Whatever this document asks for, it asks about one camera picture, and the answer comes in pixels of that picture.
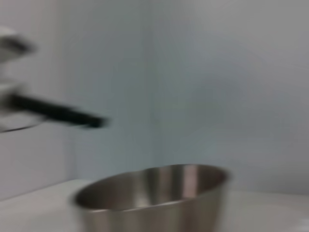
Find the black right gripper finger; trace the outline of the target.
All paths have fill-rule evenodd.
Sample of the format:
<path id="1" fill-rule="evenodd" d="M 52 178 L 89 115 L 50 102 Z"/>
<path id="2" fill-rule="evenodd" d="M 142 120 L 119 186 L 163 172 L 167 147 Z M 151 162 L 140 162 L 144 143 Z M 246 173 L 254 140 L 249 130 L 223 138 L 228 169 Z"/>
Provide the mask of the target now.
<path id="1" fill-rule="evenodd" d="M 106 117 L 85 113 L 66 105 L 20 94 L 14 94 L 9 97 L 9 106 L 17 110 L 34 113 L 51 121 L 84 126 L 91 129 L 103 128 L 109 123 L 109 119 Z"/>

